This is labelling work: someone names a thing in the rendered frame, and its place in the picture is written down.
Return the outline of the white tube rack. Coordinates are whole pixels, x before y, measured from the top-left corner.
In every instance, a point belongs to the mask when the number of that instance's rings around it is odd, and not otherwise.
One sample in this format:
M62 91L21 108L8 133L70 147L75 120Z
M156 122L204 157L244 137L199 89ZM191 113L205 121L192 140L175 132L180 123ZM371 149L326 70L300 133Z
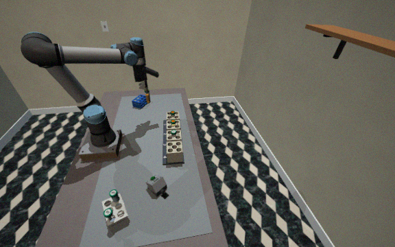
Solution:
M108 209L108 208L111 208L113 213L114 213L114 215L115 215L115 220L113 222L109 222L107 220L107 218L106 218L107 226L108 226L108 228L111 231L113 231L113 230L119 228L120 226L123 226L124 224L127 224L128 222L130 222L130 219L128 217L128 213L127 213L126 208L125 208L125 204L124 204L123 198L121 197L120 193L118 195L120 197L120 200L118 202L114 202L112 200L112 198L109 198L107 200L104 200L103 203L102 203L104 211L106 209ZM120 205L117 206L117 204L120 204ZM119 209L119 210L117 210L117 209Z

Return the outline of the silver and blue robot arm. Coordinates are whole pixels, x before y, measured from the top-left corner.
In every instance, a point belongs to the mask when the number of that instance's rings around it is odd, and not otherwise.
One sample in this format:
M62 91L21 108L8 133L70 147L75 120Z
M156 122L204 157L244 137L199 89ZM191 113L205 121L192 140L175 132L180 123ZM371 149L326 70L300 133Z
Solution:
M129 66L145 64L143 40L131 38L130 43L111 45L112 49L63 47L52 43L44 34L36 32L27 33L22 40L23 56L31 63L46 68L76 101L75 105L83 112L91 132L91 143L95 147L105 147L113 143L116 134L110 127L106 111L99 100L85 90L65 64L128 64Z

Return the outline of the blue tube rack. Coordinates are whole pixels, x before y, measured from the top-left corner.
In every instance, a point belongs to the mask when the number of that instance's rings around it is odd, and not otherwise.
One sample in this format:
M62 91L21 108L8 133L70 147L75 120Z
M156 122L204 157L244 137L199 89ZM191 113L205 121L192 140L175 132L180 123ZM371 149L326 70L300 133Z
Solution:
M139 96L140 96L140 99L137 99ZM145 95L139 95L139 96L134 99L134 100L137 99L137 101L132 100L133 107L142 108L147 104Z

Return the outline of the grey bench mat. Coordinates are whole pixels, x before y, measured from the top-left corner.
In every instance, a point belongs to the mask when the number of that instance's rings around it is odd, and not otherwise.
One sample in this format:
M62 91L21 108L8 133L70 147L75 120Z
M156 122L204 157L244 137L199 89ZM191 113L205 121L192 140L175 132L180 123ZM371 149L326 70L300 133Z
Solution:
M120 160L102 163L80 247L139 247L212 233L181 93L122 97L113 125L125 134ZM163 165L163 120L179 111L184 163ZM158 174L167 195L156 197L146 181ZM116 189L130 222L111 231L102 201Z

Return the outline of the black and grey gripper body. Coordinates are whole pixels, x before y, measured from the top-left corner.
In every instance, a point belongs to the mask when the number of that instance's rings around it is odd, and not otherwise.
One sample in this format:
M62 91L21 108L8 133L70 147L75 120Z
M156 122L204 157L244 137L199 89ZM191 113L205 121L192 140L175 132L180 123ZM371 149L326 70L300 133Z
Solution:
M144 81L145 80L145 76L147 77L147 74L146 74L146 72L143 72L143 67L145 66L146 64L141 64L141 65L135 65L135 66L132 66L133 67L133 70L134 70L134 79L135 79L135 82L141 82L141 81ZM137 78L138 77L138 78Z

